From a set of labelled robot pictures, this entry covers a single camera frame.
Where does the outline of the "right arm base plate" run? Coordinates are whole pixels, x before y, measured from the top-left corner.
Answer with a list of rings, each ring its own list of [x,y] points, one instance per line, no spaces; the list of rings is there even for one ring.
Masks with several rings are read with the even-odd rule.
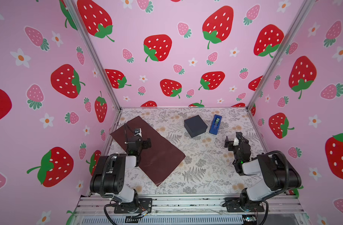
[[[262,202],[254,202],[247,198],[227,197],[222,204],[228,212],[264,212]]]

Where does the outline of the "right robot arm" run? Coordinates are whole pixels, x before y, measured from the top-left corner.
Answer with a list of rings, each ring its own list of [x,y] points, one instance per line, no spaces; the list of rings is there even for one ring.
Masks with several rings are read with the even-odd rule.
[[[244,188],[239,198],[225,198],[223,207],[228,212],[263,212],[264,201],[302,186],[300,175],[282,152],[272,151],[251,158],[251,146],[241,132],[236,133],[234,140],[226,138],[224,146],[233,152],[232,164],[240,176],[262,175],[262,180]]]

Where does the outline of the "dark red wrapping paper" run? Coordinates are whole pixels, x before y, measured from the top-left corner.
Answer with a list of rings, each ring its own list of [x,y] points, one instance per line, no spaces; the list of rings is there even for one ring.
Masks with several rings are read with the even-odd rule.
[[[134,130],[140,128],[143,139],[151,139],[151,148],[143,150],[139,168],[159,186],[184,160],[185,154],[161,136],[141,117],[135,117],[127,122]]]

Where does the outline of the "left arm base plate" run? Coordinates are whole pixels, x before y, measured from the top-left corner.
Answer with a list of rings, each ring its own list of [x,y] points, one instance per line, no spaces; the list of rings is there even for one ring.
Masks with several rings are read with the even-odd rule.
[[[114,208],[114,214],[139,214],[144,211],[151,211],[152,201],[152,198],[140,198],[131,203],[121,203]]]

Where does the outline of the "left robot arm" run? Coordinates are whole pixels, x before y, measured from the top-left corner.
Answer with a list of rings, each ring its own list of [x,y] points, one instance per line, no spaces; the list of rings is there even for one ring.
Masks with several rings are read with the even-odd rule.
[[[143,140],[140,136],[125,141],[126,153],[114,153],[100,157],[90,181],[90,191],[103,198],[112,198],[119,203],[139,202],[136,190],[128,187],[125,182],[125,171],[138,167],[143,150],[151,148],[151,139]]]

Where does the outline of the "dark navy gift box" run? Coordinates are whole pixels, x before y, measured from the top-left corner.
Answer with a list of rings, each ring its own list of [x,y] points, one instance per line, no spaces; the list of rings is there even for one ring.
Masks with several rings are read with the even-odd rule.
[[[184,120],[184,127],[191,138],[205,133],[208,128],[199,115]]]

